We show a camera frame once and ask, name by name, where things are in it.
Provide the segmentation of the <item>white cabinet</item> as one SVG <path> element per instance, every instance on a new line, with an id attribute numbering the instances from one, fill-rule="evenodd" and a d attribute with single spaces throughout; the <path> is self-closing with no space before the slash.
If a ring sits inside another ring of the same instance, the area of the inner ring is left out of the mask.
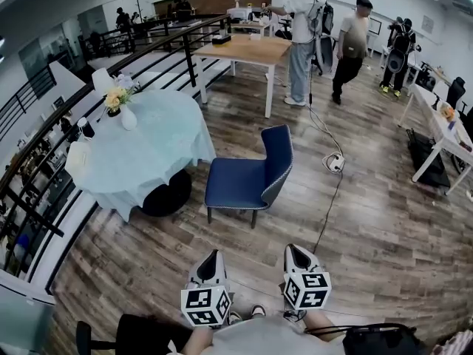
<path id="1" fill-rule="evenodd" d="M 40 355 L 54 310 L 54 296 L 0 269 L 0 354 Z"/>

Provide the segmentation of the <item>black shoulder bag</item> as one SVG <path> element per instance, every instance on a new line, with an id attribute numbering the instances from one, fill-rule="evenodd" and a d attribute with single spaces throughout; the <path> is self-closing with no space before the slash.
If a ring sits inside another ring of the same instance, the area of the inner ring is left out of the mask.
<path id="1" fill-rule="evenodd" d="M 415 328 L 398 323 L 328 326 L 306 329 L 306 334 L 320 337 L 344 334 L 345 355 L 421 355 L 421 341 Z"/>

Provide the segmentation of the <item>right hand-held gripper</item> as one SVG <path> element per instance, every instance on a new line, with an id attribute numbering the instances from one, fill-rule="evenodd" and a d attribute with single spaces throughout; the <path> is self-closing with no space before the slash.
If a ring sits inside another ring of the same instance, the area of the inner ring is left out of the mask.
<path id="1" fill-rule="evenodd" d="M 286 245 L 282 293 L 293 309 L 322 309 L 325 306 L 332 283 L 328 272 L 314 271 L 319 267 L 318 258 L 307 249 L 292 243 Z"/>

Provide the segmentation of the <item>white printer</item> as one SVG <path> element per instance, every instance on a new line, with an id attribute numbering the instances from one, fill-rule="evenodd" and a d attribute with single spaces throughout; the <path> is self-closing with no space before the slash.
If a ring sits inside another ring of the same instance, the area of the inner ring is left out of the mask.
<path id="1" fill-rule="evenodd" d="M 235 22 L 252 20 L 252 9 L 250 7 L 232 7 L 227 9 L 227 14 Z"/>

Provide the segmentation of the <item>black tumbler white lid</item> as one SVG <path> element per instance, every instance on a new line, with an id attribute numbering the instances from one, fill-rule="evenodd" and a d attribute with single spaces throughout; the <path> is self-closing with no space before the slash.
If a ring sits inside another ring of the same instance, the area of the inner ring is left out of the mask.
<path id="1" fill-rule="evenodd" d="M 95 131 L 92 128 L 90 122 L 85 117 L 82 117 L 77 122 L 77 127 L 81 134 L 87 139 L 90 140 L 95 136 Z"/>

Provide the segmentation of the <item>wooden table white legs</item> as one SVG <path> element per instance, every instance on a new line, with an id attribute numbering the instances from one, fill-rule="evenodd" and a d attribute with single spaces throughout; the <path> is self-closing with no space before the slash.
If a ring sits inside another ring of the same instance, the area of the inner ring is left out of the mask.
<path id="1" fill-rule="evenodd" d="M 237 62 L 268 68 L 265 117 L 270 118 L 273 102 L 273 88 L 276 65 L 290 48 L 291 42 L 277 37 L 263 36 L 255 39 L 251 35 L 234 34 L 224 44 L 207 44 L 193 52 L 197 67 L 197 85 L 203 104 L 208 103 L 203 59 L 230 61 L 231 71 L 235 75 Z"/>

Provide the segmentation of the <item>black folded cart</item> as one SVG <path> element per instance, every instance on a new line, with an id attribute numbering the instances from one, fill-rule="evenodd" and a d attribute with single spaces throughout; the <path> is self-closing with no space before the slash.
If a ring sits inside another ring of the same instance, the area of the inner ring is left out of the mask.
<path id="1" fill-rule="evenodd" d="M 416 132 L 414 129 L 408 129 L 406 133 L 409 138 L 408 149 L 413 166 L 415 171 L 418 171 L 430 156 L 435 140 Z M 427 170 L 419 177 L 418 182 L 435 188 L 450 187 L 448 175 L 440 154 L 436 156 Z"/>

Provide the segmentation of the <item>person's grey shirt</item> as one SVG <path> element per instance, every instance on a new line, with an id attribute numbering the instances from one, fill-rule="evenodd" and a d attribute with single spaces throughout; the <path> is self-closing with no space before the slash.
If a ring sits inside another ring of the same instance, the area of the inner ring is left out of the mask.
<path id="1" fill-rule="evenodd" d="M 182 355 L 174 343 L 166 355 Z M 201 355 L 345 355 L 340 339 L 325 342 L 281 317 L 248 319 L 214 331 Z"/>

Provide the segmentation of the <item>yellow and purple flowers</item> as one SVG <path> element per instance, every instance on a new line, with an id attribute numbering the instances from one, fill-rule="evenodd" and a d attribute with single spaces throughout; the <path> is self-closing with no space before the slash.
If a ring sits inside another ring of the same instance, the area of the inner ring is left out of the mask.
<path id="1" fill-rule="evenodd" d="M 104 103 L 106 109 L 120 107 L 130 102 L 131 97 L 140 88 L 129 75 L 120 74 L 113 78 L 115 86 L 106 94 Z"/>

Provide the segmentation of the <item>person's left forearm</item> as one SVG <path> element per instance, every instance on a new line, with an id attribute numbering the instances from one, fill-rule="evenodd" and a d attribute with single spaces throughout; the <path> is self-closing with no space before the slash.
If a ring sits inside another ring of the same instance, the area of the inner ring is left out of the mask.
<path id="1" fill-rule="evenodd" d="M 196 327 L 181 350 L 182 355 L 201 355 L 212 346 L 214 331 L 210 327 Z"/>

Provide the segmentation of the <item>black metal railing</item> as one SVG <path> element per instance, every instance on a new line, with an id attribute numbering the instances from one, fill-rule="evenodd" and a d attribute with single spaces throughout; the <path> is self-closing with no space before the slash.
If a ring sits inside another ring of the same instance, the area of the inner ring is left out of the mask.
<path id="1" fill-rule="evenodd" d="M 196 24 L 178 26 L 174 34 L 169 32 L 169 20 L 164 19 L 162 21 L 164 28 L 160 29 L 159 41 L 126 56 L 122 61 L 106 68 L 106 71 L 110 76 L 117 76 L 133 62 L 162 49 L 163 55 L 133 74 L 132 80 L 137 80 L 172 55 L 179 53 L 182 57 L 150 81 L 142 83 L 137 87 L 137 91 L 149 88 L 155 81 L 164 78 L 181 64 L 185 65 L 185 69 L 163 86 L 168 88 L 187 76 L 188 80 L 179 85 L 178 90 L 183 90 L 188 85 L 195 87 L 198 74 L 195 70 L 193 53 L 209 43 L 210 37 L 219 30 L 231 28 L 230 18 L 227 15 L 198 15 L 196 19 Z M 89 195 L 75 188 L 74 181 L 69 179 L 48 207 L 43 212 L 38 210 L 49 187 L 65 169 L 64 165 L 60 165 L 53 172 L 32 202 L 26 200 L 31 194 L 30 187 L 42 166 L 52 159 L 55 151 L 64 142 L 78 133 L 76 124 L 72 124 L 60 136 L 39 163 L 35 162 L 34 151 L 40 148 L 50 131 L 60 123 L 61 119 L 67 117 L 73 107 L 82 104 L 83 99 L 92 93 L 93 88 L 93 83 L 88 83 L 65 100 L 40 126 L 33 138 L 13 157 L 0 179 L 0 197 L 8 197 L 13 202 L 11 208 L 7 210 L 6 218 L 0 222 L 0 245 L 6 246 L 5 258 L 0 261 L 0 288 L 4 290 L 25 297 L 31 297 L 34 293 L 49 293 L 50 286 L 73 242 L 98 206 Z"/>

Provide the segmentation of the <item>blue upholstered chair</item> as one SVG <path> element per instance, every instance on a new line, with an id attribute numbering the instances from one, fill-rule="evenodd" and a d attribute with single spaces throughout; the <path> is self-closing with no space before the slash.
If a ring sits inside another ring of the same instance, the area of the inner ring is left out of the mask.
<path id="1" fill-rule="evenodd" d="M 251 211 L 251 228 L 259 211 L 269 209 L 293 168 L 293 144 L 288 125 L 261 132 L 266 157 L 215 158 L 205 190 L 208 222 L 214 209 Z"/>

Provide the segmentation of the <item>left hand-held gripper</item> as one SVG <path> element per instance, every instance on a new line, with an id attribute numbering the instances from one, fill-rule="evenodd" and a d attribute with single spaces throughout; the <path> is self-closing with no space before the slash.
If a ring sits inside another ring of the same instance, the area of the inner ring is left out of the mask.
<path id="1" fill-rule="evenodd" d="M 223 325 L 232 301 L 222 252 L 212 250 L 194 265 L 189 275 L 180 297 L 184 317 L 193 327 Z"/>

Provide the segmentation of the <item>white lamp shade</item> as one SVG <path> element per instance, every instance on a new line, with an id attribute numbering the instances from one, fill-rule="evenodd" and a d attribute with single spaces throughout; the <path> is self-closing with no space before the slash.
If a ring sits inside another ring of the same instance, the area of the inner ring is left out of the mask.
<path id="1" fill-rule="evenodd" d="M 96 93 L 101 97 L 105 96 L 115 86 L 113 78 L 105 67 L 93 72 L 92 82 Z"/>

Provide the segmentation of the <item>black office chair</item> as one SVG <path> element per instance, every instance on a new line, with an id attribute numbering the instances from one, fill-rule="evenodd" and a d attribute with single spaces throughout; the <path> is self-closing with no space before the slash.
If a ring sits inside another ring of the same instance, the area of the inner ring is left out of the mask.
<path id="1" fill-rule="evenodd" d="M 449 87 L 446 102 L 455 109 L 457 106 L 458 101 L 463 97 L 465 94 L 465 81 L 461 77 L 456 77 L 453 80 L 451 86 Z"/>
<path id="2" fill-rule="evenodd" d="M 293 40 L 292 34 L 292 19 L 291 18 L 282 18 L 278 21 L 278 27 L 274 31 L 274 35 L 277 38 L 287 39 L 288 41 Z"/>
<path id="3" fill-rule="evenodd" d="M 191 333 L 190 328 L 177 323 L 124 314 L 119 320 L 115 341 L 93 339 L 91 326 L 80 321 L 75 342 L 79 355 L 92 355 L 93 351 L 112 351 L 113 355 L 166 355 L 170 342 L 180 351 Z"/>

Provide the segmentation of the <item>white vase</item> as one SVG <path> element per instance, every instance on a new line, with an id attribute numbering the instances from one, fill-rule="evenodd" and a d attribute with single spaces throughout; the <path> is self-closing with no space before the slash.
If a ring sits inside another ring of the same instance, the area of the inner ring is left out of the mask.
<path id="1" fill-rule="evenodd" d="M 137 127 L 137 117 L 130 110 L 130 108 L 124 104 L 121 106 L 121 123 L 123 128 L 127 131 L 131 131 Z"/>

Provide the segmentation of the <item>person's right forearm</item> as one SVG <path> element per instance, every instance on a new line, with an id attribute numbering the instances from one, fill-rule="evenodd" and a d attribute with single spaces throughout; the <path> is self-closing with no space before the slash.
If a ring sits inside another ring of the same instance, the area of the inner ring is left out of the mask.
<path id="1" fill-rule="evenodd" d="M 335 324 L 330 321 L 322 310 L 306 311 L 303 318 L 306 329 L 325 342 L 331 342 L 340 337 L 342 332 L 335 333 Z"/>

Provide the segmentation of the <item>white power strip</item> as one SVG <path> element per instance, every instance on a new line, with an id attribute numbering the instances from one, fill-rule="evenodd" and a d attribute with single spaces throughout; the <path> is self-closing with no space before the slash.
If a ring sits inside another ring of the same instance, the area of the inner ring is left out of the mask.
<path id="1" fill-rule="evenodd" d="M 345 159 L 340 152 L 334 152 L 323 159 L 325 167 L 332 173 L 338 174 L 343 171 Z"/>

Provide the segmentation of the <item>small white table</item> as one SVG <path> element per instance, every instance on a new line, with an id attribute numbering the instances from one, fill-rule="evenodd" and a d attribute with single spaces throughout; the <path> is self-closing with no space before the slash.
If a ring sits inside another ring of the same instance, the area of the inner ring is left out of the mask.
<path id="1" fill-rule="evenodd" d="M 258 32 L 261 36 L 273 37 L 273 25 L 271 23 L 262 24 L 260 22 L 239 22 L 239 23 L 231 23 L 232 30 L 253 30 L 254 32 Z"/>

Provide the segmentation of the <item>long white table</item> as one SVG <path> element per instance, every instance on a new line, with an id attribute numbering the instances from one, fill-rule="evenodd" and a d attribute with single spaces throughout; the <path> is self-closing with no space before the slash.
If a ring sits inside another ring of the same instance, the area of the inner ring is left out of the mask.
<path id="1" fill-rule="evenodd" d="M 437 98 L 433 92 L 413 84 L 409 88 L 409 93 L 409 100 L 398 121 L 399 127 L 404 126 L 404 121 L 407 119 L 413 106 L 417 104 L 426 119 L 427 126 L 433 134 L 435 141 L 431 153 L 422 163 L 420 169 L 412 176 L 412 181 L 414 183 L 418 182 L 433 160 L 442 150 L 445 150 L 451 155 L 460 158 L 466 164 L 466 168 L 460 173 L 451 187 L 444 192 L 446 196 L 449 196 L 473 170 L 473 142 L 460 121 L 458 111 L 454 111 L 454 123 L 450 126 L 450 123 L 440 112 L 440 108 L 446 106 L 446 103 Z"/>

